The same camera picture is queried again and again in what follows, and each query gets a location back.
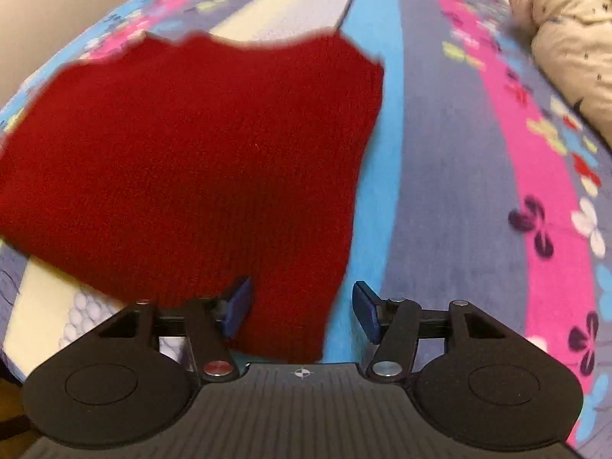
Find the red knit sweater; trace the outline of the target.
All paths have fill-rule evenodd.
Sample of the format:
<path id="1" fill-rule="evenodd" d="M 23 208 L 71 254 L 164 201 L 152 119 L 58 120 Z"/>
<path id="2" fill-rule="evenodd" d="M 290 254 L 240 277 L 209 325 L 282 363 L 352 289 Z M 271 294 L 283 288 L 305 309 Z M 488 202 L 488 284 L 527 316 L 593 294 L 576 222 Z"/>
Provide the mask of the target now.
<path id="1" fill-rule="evenodd" d="M 91 288 L 174 308 L 237 279 L 233 347 L 312 363 L 351 250 L 383 64 L 336 31 L 144 38 L 63 67 L 1 155 L 1 234 Z"/>

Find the floral striped bed sheet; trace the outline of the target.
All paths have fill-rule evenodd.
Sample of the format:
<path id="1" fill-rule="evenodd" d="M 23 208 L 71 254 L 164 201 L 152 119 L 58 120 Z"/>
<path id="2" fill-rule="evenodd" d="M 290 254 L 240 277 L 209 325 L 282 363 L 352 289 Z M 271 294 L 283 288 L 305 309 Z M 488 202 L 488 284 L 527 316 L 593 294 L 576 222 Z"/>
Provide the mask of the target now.
<path id="1" fill-rule="evenodd" d="M 328 363 L 369 353 L 352 283 L 476 304 L 567 365 L 571 443 L 611 454 L 611 155 L 532 62 L 505 0 L 275 0 L 266 38 L 326 24 L 391 68 Z"/>

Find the cream star-print duvet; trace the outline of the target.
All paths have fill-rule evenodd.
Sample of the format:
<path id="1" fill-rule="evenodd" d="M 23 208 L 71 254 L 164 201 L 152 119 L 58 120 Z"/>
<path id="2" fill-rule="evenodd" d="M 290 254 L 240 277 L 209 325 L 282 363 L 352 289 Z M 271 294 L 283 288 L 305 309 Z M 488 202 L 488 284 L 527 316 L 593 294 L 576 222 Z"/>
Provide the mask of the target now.
<path id="1" fill-rule="evenodd" d="M 611 0 L 508 0 L 536 65 L 568 105 L 611 141 Z"/>

